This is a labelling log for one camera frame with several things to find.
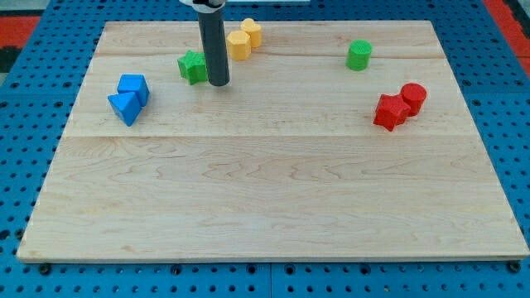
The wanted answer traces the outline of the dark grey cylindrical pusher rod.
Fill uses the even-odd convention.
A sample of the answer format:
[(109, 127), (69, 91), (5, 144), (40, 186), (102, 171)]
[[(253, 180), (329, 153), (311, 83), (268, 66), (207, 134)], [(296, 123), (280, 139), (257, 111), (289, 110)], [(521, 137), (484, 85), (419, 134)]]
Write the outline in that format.
[(196, 6), (209, 82), (213, 86), (225, 86), (229, 82), (229, 65), (224, 31), (224, 5)]

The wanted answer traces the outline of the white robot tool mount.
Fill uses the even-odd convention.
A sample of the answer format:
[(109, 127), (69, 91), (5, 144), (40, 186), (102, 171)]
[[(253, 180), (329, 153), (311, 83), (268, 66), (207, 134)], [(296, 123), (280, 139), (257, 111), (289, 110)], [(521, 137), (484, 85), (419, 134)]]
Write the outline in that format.
[(185, 5), (223, 6), (226, 0), (179, 0)]

